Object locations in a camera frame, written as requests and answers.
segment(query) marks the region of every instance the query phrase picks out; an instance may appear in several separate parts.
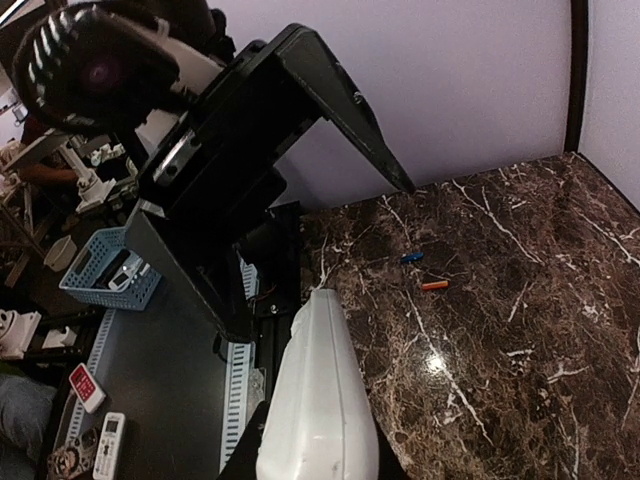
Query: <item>blue basket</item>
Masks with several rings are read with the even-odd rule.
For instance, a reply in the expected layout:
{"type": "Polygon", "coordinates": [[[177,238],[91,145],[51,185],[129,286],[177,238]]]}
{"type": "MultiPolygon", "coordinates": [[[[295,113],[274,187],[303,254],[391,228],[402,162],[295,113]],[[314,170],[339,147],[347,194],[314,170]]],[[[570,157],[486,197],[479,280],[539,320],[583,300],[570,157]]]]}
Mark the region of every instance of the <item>blue basket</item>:
{"type": "Polygon", "coordinates": [[[143,276],[136,275],[121,292],[91,288],[106,266],[125,248],[124,233],[124,227],[95,232],[67,270],[60,288],[83,303],[144,310],[162,278],[152,268],[143,276]]]}

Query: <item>white remote control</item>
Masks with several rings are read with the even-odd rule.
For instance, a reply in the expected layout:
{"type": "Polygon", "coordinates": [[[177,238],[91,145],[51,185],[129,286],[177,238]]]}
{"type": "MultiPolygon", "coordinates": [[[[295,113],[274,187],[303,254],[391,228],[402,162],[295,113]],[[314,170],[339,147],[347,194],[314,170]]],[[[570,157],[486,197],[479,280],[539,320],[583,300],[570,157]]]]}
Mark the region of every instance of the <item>white remote control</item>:
{"type": "Polygon", "coordinates": [[[122,413],[109,412],[104,417],[102,434],[98,444],[98,455],[93,466],[94,480],[113,480],[116,478],[118,455],[124,437],[125,416],[122,413]]]}

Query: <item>small blue object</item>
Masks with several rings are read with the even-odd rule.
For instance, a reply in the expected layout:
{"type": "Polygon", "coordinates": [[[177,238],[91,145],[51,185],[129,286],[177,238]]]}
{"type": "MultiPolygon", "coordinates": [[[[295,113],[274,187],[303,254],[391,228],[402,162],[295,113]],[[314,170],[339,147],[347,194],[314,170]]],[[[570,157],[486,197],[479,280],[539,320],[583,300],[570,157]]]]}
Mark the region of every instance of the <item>small blue object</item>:
{"type": "Polygon", "coordinates": [[[412,263],[415,262],[416,260],[420,260],[422,259],[422,257],[424,257],[424,253],[411,253],[409,255],[405,255],[404,257],[402,257],[400,259],[400,263],[402,264],[407,264],[407,263],[412,263]]]}

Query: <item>brown marble countertop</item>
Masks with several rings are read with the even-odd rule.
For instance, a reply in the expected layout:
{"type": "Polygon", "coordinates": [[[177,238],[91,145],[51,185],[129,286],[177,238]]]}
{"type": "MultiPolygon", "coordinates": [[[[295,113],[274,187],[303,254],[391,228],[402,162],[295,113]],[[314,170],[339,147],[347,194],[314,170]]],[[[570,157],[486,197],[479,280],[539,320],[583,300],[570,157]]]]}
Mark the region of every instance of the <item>brown marble countertop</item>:
{"type": "Polygon", "coordinates": [[[411,478],[640,479],[640,217],[588,163],[314,213],[303,240],[411,478]]]}

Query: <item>white backdrop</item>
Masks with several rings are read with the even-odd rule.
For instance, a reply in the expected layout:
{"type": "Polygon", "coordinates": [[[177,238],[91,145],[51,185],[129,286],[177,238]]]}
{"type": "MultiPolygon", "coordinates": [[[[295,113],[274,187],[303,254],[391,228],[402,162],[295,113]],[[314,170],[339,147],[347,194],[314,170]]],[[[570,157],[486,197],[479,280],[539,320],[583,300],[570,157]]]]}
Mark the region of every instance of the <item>white backdrop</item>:
{"type": "MultiPolygon", "coordinates": [[[[209,0],[238,49],[297,22],[321,34],[424,184],[562,151],[570,2],[209,0]]],[[[278,165],[286,199],[344,204],[389,187],[324,122],[278,165]]]]}
{"type": "Polygon", "coordinates": [[[640,208],[640,3],[591,0],[580,151],[640,208]]]}

